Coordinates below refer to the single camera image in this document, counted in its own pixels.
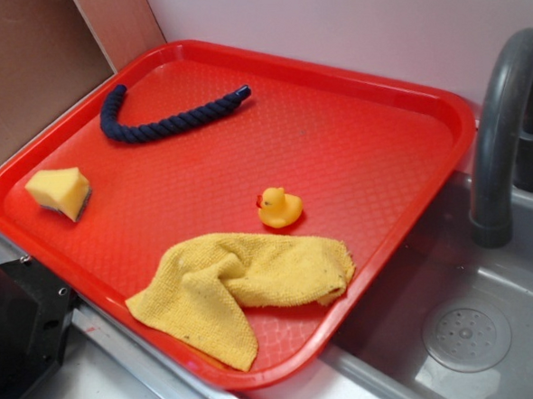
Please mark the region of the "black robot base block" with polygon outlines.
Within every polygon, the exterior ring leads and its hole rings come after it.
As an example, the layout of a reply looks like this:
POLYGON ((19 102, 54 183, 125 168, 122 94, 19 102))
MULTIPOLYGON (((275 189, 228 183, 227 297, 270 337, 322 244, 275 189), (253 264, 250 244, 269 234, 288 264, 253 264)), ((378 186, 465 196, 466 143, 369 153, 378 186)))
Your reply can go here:
POLYGON ((72 299, 35 259, 0 264, 0 399, 23 395, 61 364, 72 299))

